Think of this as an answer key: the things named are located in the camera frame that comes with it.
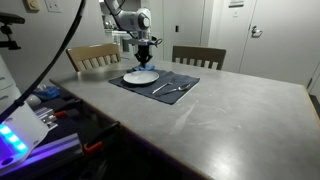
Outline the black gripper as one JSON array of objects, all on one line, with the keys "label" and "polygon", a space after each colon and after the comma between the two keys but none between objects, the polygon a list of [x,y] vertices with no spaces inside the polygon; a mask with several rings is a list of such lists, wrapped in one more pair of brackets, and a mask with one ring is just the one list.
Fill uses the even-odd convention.
[{"label": "black gripper", "polygon": [[135,57],[137,58],[139,62],[139,66],[147,66],[152,58],[151,52],[150,52],[150,47],[149,46],[144,46],[144,45],[139,45],[138,50],[135,53]]}]

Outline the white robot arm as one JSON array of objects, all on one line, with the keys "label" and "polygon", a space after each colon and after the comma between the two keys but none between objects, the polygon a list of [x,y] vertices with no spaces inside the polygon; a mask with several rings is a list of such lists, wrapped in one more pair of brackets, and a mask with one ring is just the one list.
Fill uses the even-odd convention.
[{"label": "white robot arm", "polygon": [[150,10],[139,8],[137,11],[125,11],[120,7],[117,0],[104,0],[104,3],[120,30],[137,34],[136,37],[129,39],[128,43],[137,47],[134,56],[144,67],[152,59],[150,47],[154,45],[151,39]]}]

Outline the white robot base with leds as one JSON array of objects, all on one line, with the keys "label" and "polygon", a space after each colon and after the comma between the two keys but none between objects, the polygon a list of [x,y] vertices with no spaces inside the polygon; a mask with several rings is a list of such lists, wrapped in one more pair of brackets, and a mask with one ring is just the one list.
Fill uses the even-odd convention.
[{"label": "white robot base with leds", "polygon": [[21,164],[48,132],[28,105],[12,113],[0,124],[0,174]]}]

